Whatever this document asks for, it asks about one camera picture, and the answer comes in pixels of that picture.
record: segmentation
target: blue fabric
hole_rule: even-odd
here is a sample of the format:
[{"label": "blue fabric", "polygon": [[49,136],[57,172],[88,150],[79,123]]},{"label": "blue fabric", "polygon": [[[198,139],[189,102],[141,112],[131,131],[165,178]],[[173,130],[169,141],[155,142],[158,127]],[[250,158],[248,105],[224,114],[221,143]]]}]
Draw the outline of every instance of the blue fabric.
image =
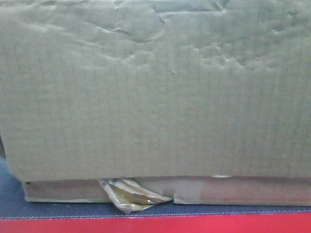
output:
[{"label": "blue fabric", "polygon": [[0,218],[2,219],[272,214],[293,212],[311,212],[311,207],[177,205],[164,203],[142,212],[126,215],[116,209],[113,204],[26,202],[20,182],[9,174],[6,161],[0,159]]}]

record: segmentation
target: cardboard box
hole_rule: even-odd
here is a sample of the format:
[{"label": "cardboard box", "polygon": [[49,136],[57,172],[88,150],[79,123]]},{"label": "cardboard box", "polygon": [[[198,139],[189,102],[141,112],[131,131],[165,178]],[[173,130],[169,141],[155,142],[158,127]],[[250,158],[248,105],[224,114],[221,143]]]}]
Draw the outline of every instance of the cardboard box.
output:
[{"label": "cardboard box", "polygon": [[23,182],[310,178],[310,9],[0,0],[11,172]]}]

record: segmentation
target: corrugated cardboard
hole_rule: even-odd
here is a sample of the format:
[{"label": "corrugated cardboard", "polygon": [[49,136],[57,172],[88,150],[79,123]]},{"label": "corrugated cardboard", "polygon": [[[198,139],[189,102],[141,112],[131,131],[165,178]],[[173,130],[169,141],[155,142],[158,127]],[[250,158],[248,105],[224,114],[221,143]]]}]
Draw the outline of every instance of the corrugated cardboard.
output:
[{"label": "corrugated cardboard", "polygon": [[[179,204],[311,205],[311,179],[154,177],[135,180]],[[38,181],[23,186],[28,201],[111,202],[95,180]]]},{"label": "corrugated cardboard", "polygon": [[22,181],[311,176],[311,1],[0,0]]}]

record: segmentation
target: brown cardboard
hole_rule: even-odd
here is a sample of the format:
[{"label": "brown cardboard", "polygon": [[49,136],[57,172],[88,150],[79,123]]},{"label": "brown cardboard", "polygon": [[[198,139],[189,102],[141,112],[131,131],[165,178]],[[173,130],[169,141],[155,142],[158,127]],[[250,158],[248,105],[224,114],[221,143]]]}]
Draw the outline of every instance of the brown cardboard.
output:
[{"label": "brown cardboard", "polygon": [[[136,178],[142,187],[183,204],[311,205],[311,179],[250,177]],[[110,202],[96,180],[24,183],[26,200]]]},{"label": "brown cardboard", "polygon": [[311,1],[0,0],[21,181],[311,177]]}]

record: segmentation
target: red table edge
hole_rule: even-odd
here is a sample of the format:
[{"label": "red table edge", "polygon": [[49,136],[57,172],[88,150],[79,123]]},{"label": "red table edge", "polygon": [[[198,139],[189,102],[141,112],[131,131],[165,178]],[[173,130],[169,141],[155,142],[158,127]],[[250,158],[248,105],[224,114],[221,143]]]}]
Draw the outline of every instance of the red table edge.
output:
[{"label": "red table edge", "polygon": [[311,213],[2,219],[2,233],[311,233]]}]

